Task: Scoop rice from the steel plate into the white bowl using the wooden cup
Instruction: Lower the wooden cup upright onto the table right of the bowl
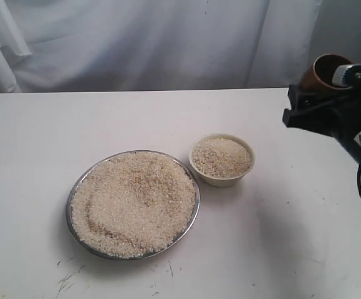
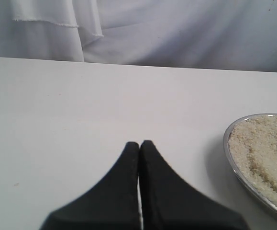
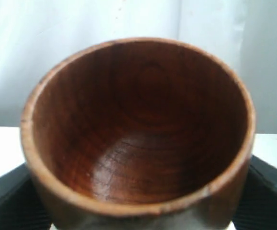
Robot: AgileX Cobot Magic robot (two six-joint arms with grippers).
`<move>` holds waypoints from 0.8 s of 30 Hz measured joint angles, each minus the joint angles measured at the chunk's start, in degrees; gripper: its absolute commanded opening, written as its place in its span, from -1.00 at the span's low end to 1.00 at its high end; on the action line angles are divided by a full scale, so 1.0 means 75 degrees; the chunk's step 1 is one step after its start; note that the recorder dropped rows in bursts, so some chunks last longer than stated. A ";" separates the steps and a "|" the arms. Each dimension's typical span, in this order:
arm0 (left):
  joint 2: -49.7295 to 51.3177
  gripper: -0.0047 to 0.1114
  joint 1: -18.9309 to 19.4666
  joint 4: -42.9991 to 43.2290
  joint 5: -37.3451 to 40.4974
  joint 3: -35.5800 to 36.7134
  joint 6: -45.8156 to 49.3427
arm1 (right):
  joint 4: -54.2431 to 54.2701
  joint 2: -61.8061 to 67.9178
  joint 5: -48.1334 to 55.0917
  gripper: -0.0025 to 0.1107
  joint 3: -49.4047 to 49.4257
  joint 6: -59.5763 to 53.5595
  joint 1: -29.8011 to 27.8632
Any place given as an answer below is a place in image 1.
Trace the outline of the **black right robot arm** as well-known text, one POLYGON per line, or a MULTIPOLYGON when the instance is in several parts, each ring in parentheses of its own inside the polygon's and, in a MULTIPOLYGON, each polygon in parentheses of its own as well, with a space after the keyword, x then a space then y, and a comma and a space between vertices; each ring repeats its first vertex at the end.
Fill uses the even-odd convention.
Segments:
POLYGON ((329 84, 290 85, 288 128, 330 136, 361 166, 361 64, 343 64, 326 74, 329 84))

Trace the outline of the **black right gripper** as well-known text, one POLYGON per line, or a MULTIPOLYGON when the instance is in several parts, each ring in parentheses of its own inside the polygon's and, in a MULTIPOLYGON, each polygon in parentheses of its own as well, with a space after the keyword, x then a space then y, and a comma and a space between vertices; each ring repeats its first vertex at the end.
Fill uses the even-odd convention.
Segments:
MULTIPOLYGON (((334 87, 361 90, 361 64, 344 64, 335 69, 334 87)), ((319 93, 303 91, 289 85, 291 105, 282 122, 287 128, 312 131, 335 138, 357 162, 361 162, 361 145, 355 137, 361 132, 361 91, 319 93)))

